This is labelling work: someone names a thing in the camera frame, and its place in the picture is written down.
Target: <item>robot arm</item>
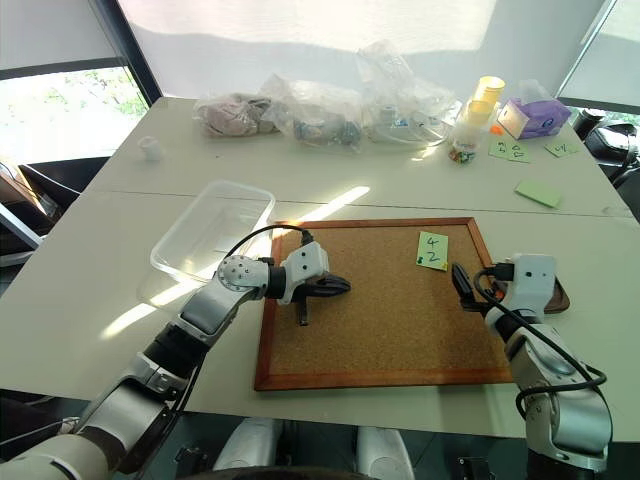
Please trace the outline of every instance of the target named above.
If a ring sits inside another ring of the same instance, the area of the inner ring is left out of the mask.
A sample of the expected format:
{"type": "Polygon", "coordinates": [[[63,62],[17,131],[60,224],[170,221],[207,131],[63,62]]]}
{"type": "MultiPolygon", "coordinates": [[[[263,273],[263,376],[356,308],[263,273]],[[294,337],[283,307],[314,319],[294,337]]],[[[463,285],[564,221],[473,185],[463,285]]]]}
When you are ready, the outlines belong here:
{"type": "Polygon", "coordinates": [[[483,272],[474,283],[488,304],[475,302],[471,283],[459,265],[454,265],[452,276],[463,308],[484,313],[489,330],[505,342],[521,391],[516,403],[526,421],[528,478],[598,478],[606,470],[612,436],[611,415],[597,388],[605,377],[577,359],[558,332],[542,323],[555,283],[553,258],[514,255],[512,263],[498,264],[490,271],[510,282],[501,303],[480,285],[483,272]],[[593,379],[588,372],[601,378],[593,379]]]}
{"type": "Polygon", "coordinates": [[[184,407],[190,379],[249,300],[288,304],[306,281],[328,273],[327,253],[310,235],[275,267],[270,259],[225,258],[181,314],[138,353],[85,411],[74,434],[60,435],[0,468],[3,479],[99,480],[141,468],[184,407]]]}

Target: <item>transparent plastic container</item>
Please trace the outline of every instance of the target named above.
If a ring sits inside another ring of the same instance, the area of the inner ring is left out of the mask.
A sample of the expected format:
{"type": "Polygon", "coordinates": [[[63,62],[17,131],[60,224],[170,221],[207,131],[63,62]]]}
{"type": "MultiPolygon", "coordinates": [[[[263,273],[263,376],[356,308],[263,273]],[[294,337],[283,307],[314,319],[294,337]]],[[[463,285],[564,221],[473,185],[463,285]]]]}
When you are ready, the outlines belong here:
{"type": "MultiPolygon", "coordinates": [[[[210,183],[151,250],[151,265],[180,281],[208,282],[244,236],[267,225],[276,203],[266,190],[220,180],[210,183]]],[[[252,242],[236,253],[246,253],[252,242]]]]}

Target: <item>window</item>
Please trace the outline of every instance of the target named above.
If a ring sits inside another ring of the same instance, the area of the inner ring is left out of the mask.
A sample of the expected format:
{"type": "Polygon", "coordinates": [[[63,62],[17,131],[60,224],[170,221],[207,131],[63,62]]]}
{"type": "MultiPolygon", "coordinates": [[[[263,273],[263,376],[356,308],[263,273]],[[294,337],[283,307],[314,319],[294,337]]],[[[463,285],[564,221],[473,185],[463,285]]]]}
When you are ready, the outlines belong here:
{"type": "Polygon", "coordinates": [[[609,0],[601,13],[602,28],[585,36],[558,95],[571,105],[639,114],[640,2],[609,0]]]}
{"type": "MultiPolygon", "coordinates": [[[[573,124],[574,120],[578,116],[578,112],[582,110],[582,108],[573,107],[567,105],[567,108],[571,111],[571,116],[569,117],[568,123],[573,124]]],[[[605,112],[605,117],[603,121],[606,122],[624,122],[630,123],[637,127],[640,127],[640,115],[635,115],[633,113],[625,113],[625,112],[605,112]]]]}
{"type": "Polygon", "coordinates": [[[466,99],[483,75],[560,86],[602,0],[119,0],[162,93],[257,92],[277,73],[361,89],[355,52],[382,39],[466,99]]]}
{"type": "Polygon", "coordinates": [[[0,81],[0,157],[16,164],[110,156],[148,107],[127,67],[0,81]]]}

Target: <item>cork board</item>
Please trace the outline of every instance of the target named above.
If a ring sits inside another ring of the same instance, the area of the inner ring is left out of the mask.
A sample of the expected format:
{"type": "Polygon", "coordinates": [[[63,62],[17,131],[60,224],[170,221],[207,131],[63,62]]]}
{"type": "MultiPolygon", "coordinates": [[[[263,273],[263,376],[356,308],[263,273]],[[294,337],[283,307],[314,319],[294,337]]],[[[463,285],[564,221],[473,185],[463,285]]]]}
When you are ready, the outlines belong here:
{"type": "MultiPolygon", "coordinates": [[[[512,381],[502,341],[479,313],[464,312],[442,272],[417,266],[421,231],[449,237],[449,265],[470,274],[491,264],[473,218],[307,222],[350,292],[309,298],[310,324],[294,305],[264,308],[256,390],[446,385],[512,381]]],[[[278,264],[300,236],[276,238],[278,264]]]]}

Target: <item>plastic bag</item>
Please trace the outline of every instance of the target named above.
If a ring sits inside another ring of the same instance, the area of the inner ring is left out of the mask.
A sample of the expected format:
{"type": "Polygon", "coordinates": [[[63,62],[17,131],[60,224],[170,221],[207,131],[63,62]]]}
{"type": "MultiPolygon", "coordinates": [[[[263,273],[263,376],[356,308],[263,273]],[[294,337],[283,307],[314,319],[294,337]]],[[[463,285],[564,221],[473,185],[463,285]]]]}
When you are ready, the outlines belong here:
{"type": "Polygon", "coordinates": [[[362,126],[358,92],[272,75],[260,93],[272,99],[263,118],[284,135],[315,147],[359,149],[362,126]]]}
{"type": "Polygon", "coordinates": [[[271,99],[260,95],[232,93],[202,99],[193,107],[193,119],[204,130],[217,137],[248,137],[276,131],[272,122],[263,118],[271,99]]]}
{"type": "Polygon", "coordinates": [[[388,40],[359,50],[357,63],[365,86],[365,131],[372,140],[444,141],[461,105],[453,92],[416,77],[388,40]]]}

